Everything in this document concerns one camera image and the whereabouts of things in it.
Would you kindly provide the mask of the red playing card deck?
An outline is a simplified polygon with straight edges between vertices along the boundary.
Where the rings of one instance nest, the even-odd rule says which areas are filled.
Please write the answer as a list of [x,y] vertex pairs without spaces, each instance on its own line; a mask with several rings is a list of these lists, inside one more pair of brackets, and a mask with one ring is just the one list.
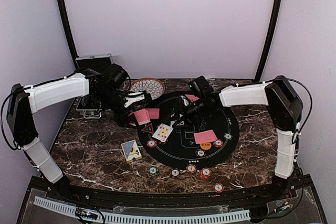
[[135,116],[135,119],[136,119],[138,125],[144,125],[144,124],[147,124],[147,123],[151,122],[151,119],[150,119],[150,116],[149,116],[149,113],[148,113],[147,109],[142,109],[142,110],[138,110],[138,111],[135,111],[135,112],[131,112],[130,116],[133,115],[133,114]]

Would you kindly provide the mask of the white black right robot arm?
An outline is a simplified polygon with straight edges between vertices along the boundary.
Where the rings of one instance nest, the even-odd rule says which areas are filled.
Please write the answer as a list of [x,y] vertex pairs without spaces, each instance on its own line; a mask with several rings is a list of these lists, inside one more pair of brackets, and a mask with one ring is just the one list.
[[204,76],[199,76],[188,84],[197,100],[192,102],[185,95],[178,96],[164,120],[173,122],[173,127],[177,127],[180,122],[190,123],[194,115],[219,106],[264,105],[277,132],[274,175],[287,179],[295,169],[299,137],[307,122],[302,119],[303,101],[291,85],[293,82],[300,83],[285,76],[277,76],[272,80],[237,84],[215,91]]

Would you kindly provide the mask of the orange big blind button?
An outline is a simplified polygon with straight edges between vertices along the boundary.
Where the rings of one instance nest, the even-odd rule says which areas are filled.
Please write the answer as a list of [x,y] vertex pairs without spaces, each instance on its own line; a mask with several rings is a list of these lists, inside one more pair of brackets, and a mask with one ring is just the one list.
[[202,149],[202,150],[210,150],[211,149],[211,147],[212,147],[212,144],[211,143],[202,143],[202,144],[200,144],[200,148]]

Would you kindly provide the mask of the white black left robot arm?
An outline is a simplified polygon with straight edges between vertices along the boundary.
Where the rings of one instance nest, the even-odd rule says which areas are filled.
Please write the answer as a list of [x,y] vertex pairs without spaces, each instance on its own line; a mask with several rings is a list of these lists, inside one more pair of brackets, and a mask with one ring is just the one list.
[[129,107],[146,96],[145,92],[129,93],[119,89],[128,77],[128,73],[116,64],[110,65],[103,73],[81,68],[68,76],[39,84],[16,84],[4,100],[8,106],[7,124],[14,138],[9,147],[14,151],[24,151],[42,175],[54,184],[53,191],[61,200],[71,200],[74,189],[62,181],[65,178],[63,171],[39,139],[33,114],[72,98],[94,95],[113,111],[116,123],[126,127],[130,122]]

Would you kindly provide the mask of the red chip mat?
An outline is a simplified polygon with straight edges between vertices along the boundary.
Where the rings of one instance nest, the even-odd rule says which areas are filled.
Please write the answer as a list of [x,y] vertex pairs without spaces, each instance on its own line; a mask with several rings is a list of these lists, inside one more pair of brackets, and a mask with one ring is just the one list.
[[213,142],[213,145],[216,148],[221,148],[224,145],[224,142],[222,140],[220,140],[220,139],[217,139],[216,141]]
[[155,140],[148,140],[146,144],[147,144],[147,146],[148,146],[149,148],[156,148],[156,146],[157,146],[157,141],[155,141]]

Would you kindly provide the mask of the black chip mat front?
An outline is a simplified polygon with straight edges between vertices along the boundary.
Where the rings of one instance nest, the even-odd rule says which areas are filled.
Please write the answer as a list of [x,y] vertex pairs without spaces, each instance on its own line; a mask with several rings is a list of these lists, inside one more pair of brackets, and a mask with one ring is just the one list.
[[202,149],[196,151],[196,156],[197,157],[204,157],[205,155],[206,155],[206,153]]

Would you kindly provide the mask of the red card mat top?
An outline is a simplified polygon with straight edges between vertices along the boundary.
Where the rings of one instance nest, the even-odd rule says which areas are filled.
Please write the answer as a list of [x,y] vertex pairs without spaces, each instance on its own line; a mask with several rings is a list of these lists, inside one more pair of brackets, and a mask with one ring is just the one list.
[[192,95],[192,94],[186,94],[185,96],[186,96],[191,102],[195,102],[195,101],[199,100],[198,97],[196,97],[196,96],[194,96],[194,95]]

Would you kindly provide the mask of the green chip mat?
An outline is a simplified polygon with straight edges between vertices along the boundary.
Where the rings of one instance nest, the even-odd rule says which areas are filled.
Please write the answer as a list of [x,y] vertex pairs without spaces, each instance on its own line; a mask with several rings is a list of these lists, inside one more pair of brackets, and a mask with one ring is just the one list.
[[230,133],[225,133],[225,134],[224,134],[224,138],[225,138],[227,141],[229,141],[229,140],[231,140],[231,139],[233,138],[233,136],[232,136]]

